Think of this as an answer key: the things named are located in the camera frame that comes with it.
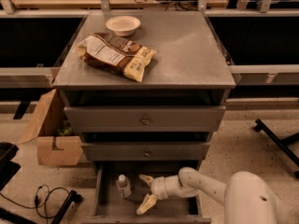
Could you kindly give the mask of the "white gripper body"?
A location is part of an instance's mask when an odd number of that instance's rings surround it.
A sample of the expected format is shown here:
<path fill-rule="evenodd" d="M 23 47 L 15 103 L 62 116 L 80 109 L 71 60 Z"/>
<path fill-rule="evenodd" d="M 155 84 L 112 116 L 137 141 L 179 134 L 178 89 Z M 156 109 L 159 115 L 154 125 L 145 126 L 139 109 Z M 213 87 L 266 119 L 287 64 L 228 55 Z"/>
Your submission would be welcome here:
<path fill-rule="evenodd" d="M 154 178 L 150 185 L 151 193 L 157 197 L 158 200 L 165 200 L 168 194 L 165 187 L 165 178 L 163 176 Z"/>

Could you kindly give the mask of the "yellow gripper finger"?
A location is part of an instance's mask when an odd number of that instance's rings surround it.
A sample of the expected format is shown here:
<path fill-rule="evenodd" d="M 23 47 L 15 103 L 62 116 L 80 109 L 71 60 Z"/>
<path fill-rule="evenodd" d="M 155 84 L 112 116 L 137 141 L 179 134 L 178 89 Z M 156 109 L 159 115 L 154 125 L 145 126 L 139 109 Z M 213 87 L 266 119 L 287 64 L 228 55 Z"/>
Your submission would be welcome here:
<path fill-rule="evenodd" d="M 149 187 L 151 187 L 154 178 L 150 175 L 140 175 L 139 178 L 145 182 Z"/>
<path fill-rule="evenodd" d="M 138 215 L 145 214 L 148 210 L 151 209 L 158 201 L 158 198 L 153 194 L 147 194 L 139 207 L 136 210 Z"/>

